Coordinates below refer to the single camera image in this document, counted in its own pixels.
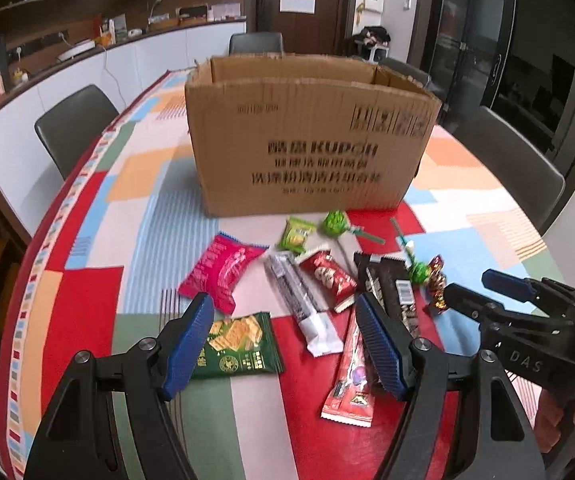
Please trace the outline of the small red foil candy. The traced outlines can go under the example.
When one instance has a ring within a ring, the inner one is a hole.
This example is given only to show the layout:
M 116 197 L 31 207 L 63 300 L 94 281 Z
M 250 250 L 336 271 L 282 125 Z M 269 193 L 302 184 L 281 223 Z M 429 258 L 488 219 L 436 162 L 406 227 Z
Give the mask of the small red foil candy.
M 437 255 L 427 265 L 429 267 L 429 278 L 425 285 L 426 297 L 429 300 L 429 307 L 438 313 L 448 310 L 444 295 L 447 286 L 444 264 L 443 257 Z

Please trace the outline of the green lollipop with striped stick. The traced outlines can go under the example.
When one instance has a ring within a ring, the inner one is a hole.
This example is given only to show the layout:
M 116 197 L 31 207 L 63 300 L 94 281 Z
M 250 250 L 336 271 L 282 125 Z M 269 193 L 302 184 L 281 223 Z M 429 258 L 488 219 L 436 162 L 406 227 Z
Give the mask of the green lollipop with striped stick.
M 391 217 L 389 221 L 391 221 L 391 225 L 396 231 L 399 242 L 401 243 L 401 248 L 407 257 L 408 260 L 407 270 L 410 282 L 417 286 L 426 285 L 427 283 L 429 283 L 429 277 L 431 276 L 431 270 L 429 270 L 429 265 L 423 261 L 417 260 L 414 250 L 410 245 L 410 243 L 408 242 L 408 240 L 406 239 L 406 236 L 403 235 L 402 229 L 399 226 L 398 221 L 394 217 Z

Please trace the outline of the black chocolate bar packet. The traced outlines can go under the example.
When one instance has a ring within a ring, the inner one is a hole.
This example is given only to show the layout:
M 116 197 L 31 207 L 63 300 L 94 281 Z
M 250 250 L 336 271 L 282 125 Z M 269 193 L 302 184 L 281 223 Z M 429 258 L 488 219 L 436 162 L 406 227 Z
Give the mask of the black chocolate bar packet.
M 410 335 L 420 336 L 414 291 L 402 260 L 356 252 L 358 289 L 370 292 L 390 318 L 398 318 Z

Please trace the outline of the long red sausage packet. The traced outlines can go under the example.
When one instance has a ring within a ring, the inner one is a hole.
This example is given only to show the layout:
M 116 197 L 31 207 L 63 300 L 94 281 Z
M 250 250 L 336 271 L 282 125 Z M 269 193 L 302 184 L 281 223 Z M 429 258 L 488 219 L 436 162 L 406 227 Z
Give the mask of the long red sausage packet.
M 331 422 L 370 428 L 374 403 L 365 364 L 365 346 L 356 320 L 356 312 L 351 311 L 335 384 L 325 399 L 321 417 Z

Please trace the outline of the dark green cracker packet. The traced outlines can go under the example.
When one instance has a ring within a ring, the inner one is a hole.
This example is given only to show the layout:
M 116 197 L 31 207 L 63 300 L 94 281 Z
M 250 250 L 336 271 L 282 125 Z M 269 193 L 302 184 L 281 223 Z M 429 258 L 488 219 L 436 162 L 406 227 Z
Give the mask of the dark green cracker packet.
M 286 370 L 268 312 L 215 321 L 192 378 L 281 374 Z

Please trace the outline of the red date candy packet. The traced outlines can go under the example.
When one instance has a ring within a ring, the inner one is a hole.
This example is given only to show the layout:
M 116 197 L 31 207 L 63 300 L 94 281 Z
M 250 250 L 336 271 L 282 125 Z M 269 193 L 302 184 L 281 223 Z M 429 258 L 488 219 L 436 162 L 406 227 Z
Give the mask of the red date candy packet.
M 334 259 L 328 244 L 303 252 L 295 261 L 329 296 L 334 312 L 341 313 L 355 303 L 358 284 Z

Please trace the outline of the grey white wafer packet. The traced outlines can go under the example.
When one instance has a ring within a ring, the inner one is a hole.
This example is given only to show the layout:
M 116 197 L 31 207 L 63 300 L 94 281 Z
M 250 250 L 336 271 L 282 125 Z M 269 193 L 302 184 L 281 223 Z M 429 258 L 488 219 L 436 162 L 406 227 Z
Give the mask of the grey white wafer packet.
M 295 258 L 290 252 L 273 252 L 265 266 L 274 286 L 295 318 L 306 341 L 306 348 L 314 358 L 341 353 L 344 342 L 339 338 L 327 310 L 304 281 Z

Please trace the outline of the pink snack packet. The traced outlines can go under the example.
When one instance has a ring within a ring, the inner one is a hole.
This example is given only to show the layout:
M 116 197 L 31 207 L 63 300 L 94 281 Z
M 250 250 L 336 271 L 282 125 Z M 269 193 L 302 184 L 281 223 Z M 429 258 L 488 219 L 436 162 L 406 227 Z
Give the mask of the pink snack packet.
M 233 290 L 248 266 L 267 249 L 267 246 L 246 244 L 219 232 L 180 283 L 177 292 L 188 299 L 205 292 L 212 297 L 218 311 L 231 315 L 236 310 Z

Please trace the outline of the dark chair right near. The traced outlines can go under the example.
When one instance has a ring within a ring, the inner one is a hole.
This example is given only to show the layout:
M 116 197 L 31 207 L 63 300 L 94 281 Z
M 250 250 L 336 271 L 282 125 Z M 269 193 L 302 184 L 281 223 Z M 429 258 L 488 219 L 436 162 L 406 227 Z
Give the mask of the dark chair right near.
M 565 189 L 565 179 L 519 130 L 481 106 L 453 136 L 504 186 L 537 230 Z

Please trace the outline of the dark chair right far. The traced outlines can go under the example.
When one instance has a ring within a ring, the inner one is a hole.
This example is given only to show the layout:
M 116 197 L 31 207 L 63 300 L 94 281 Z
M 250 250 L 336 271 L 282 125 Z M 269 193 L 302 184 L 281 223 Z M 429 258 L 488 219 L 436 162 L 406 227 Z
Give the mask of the dark chair right far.
M 396 58 L 381 58 L 379 65 L 387 67 L 401 76 L 417 81 L 419 84 L 422 84 L 424 88 L 429 87 L 429 83 L 431 82 L 431 76 L 429 76 L 429 74 L 424 73 L 423 70 L 419 70 L 417 67 L 408 63 L 396 60 Z

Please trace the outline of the brown cardboard box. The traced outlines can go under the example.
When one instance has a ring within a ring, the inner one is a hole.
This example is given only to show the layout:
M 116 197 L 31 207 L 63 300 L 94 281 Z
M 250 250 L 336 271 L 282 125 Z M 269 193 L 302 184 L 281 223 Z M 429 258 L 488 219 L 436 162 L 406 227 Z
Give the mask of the brown cardboard box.
M 214 217 L 395 208 L 440 109 L 417 81 L 325 55 L 214 56 L 184 96 Z

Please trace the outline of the glass sliding door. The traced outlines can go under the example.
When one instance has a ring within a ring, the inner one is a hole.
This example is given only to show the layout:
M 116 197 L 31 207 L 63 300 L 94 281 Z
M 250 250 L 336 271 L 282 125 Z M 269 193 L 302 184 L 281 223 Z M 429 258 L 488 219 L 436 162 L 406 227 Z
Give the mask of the glass sliding door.
M 452 132 L 496 99 L 510 50 L 516 0 L 440 0 L 429 74 Z

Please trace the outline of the dark chair left side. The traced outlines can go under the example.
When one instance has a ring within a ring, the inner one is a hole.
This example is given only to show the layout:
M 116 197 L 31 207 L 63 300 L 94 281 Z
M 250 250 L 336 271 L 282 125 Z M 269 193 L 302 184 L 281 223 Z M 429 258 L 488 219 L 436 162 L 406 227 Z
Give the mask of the dark chair left side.
M 61 177 L 66 180 L 94 139 L 112 124 L 118 110 L 95 84 L 88 84 L 48 112 L 34 125 Z

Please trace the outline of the dark wooden door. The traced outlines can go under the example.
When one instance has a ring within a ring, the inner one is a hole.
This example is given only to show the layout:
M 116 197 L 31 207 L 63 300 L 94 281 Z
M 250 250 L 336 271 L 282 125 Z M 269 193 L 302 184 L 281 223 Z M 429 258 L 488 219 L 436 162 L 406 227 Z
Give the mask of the dark wooden door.
M 356 0 L 245 0 L 249 32 L 276 32 L 289 53 L 338 55 Z

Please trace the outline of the dark chair far end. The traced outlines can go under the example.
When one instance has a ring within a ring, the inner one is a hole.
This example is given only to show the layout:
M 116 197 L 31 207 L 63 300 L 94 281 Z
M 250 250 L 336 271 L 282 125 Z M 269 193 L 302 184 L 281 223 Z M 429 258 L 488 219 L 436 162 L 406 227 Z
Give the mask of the dark chair far end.
M 284 52 L 280 32 L 240 32 L 229 41 L 229 54 L 266 54 Z

